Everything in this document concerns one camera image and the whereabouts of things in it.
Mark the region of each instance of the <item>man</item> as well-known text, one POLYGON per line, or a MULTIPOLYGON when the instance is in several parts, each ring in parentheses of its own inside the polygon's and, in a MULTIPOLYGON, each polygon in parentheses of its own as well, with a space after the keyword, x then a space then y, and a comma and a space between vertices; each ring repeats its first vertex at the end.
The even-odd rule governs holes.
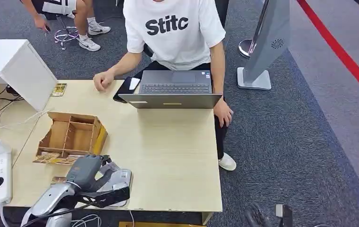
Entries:
MULTIPOLYGON (((99 91, 115 76, 133 70, 147 44, 154 61, 144 70, 210 70, 213 92, 223 93, 225 31, 214 0, 125 0, 124 16, 128 52, 109 70, 94 76, 99 91)), ((224 153, 223 139, 232 114, 222 97, 214 107, 217 153, 219 165, 230 171, 236 163, 224 153)))
POLYGON ((74 24, 78 29, 79 46, 89 51, 98 51, 100 46, 95 44, 90 35, 108 33, 111 28, 101 26, 96 22, 93 10, 93 0, 21 0, 26 10, 34 18, 35 26, 46 31, 49 27, 40 14, 53 13, 74 17, 74 24))

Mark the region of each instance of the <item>laptop keyboard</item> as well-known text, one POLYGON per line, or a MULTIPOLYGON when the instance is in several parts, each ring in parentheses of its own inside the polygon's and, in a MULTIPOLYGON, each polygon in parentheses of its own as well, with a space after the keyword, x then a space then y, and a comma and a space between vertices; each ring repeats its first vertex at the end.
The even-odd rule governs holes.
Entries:
POLYGON ((144 94, 210 93, 208 84, 144 84, 144 94))

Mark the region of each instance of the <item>white sock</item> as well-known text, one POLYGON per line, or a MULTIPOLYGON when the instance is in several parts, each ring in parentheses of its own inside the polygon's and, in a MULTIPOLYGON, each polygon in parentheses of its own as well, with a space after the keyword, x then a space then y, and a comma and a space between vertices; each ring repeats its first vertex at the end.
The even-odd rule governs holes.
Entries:
POLYGON ((88 20, 88 24, 90 27, 93 27, 97 24, 96 18, 94 18, 94 17, 87 18, 87 20, 88 20))
POLYGON ((88 34, 86 35, 79 35, 79 39, 82 39, 82 40, 85 40, 85 39, 88 39, 88 34))

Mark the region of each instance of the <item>red floor line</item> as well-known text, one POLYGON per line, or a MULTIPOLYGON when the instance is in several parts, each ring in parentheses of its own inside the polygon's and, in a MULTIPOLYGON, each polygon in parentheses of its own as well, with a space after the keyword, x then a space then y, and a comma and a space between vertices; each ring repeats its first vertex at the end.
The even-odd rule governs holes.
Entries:
POLYGON ((343 47, 338 43, 334 36, 328 31, 323 22, 318 18, 317 14, 312 10, 306 0, 297 0, 299 5, 305 11, 310 21, 316 27, 321 36, 325 39, 334 53, 343 62, 345 67, 352 73, 352 75, 359 82, 359 65, 348 55, 343 47))

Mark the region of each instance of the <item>man's right hand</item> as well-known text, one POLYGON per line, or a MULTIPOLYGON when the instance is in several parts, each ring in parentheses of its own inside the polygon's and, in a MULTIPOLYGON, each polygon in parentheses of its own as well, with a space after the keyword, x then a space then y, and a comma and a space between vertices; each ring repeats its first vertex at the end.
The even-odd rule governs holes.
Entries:
POLYGON ((93 77, 94 86, 98 91, 104 91, 113 82, 114 74, 105 71, 96 74, 93 77))
POLYGON ((35 21, 35 26, 43 31, 47 31, 46 30, 46 26, 48 26, 46 20, 41 16, 41 15, 36 15, 34 17, 34 21, 35 21))

